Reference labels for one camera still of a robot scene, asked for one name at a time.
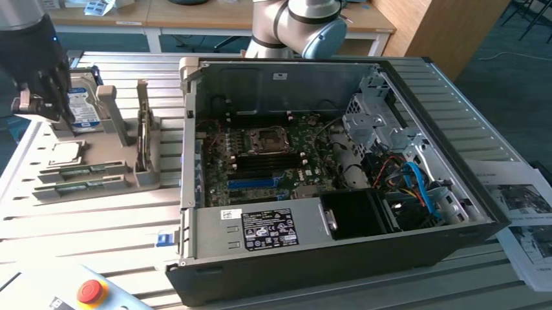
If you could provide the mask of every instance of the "motherboard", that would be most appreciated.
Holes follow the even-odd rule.
[[[339,185],[327,120],[315,113],[199,120],[204,207],[310,198]]]

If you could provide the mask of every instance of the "white cable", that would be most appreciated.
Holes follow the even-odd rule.
[[[492,57],[489,57],[489,58],[477,58],[477,60],[492,60],[492,59],[494,59],[494,58],[497,58],[498,56],[505,55],[505,54],[517,55],[517,56],[521,56],[521,57],[528,57],[528,58],[540,59],[540,60],[546,60],[546,61],[552,61],[550,58],[541,58],[541,57],[534,57],[534,56],[530,56],[530,55],[518,54],[518,53],[510,53],[510,52],[501,52],[501,53],[496,54],[494,56],[492,56]]]

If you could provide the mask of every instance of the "robotic arm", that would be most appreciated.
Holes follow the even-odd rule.
[[[252,38],[246,57],[328,58],[339,49],[346,23],[339,0],[254,0]]]
[[[69,65],[40,0],[0,1],[0,68],[20,92],[12,112],[69,128]]]

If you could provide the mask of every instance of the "aluminum slotted table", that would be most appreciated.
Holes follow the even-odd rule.
[[[180,221],[183,56],[191,54],[87,52],[75,61],[77,67],[97,65],[105,85],[116,86],[124,118],[133,118],[137,111],[135,80],[148,79],[149,105],[161,118],[161,188],[33,207],[17,189],[29,186],[24,180],[33,174],[30,163],[42,160],[38,148],[52,137],[44,136],[45,125],[30,123],[0,179],[0,282],[17,269],[13,262],[71,256],[151,307],[185,309],[164,273],[155,269],[175,257],[176,247],[153,248],[157,232],[173,230]],[[521,161],[435,66],[421,58],[389,60],[463,158]],[[247,309],[552,309],[552,293],[534,293],[524,285],[492,239],[455,251],[429,268],[201,309],[246,305]]]

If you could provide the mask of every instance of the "paper document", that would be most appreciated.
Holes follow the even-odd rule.
[[[526,163],[466,162],[512,221],[497,238],[520,280],[552,291],[552,188]]]
[[[84,8],[84,15],[104,16],[113,8],[115,0],[91,1]]]

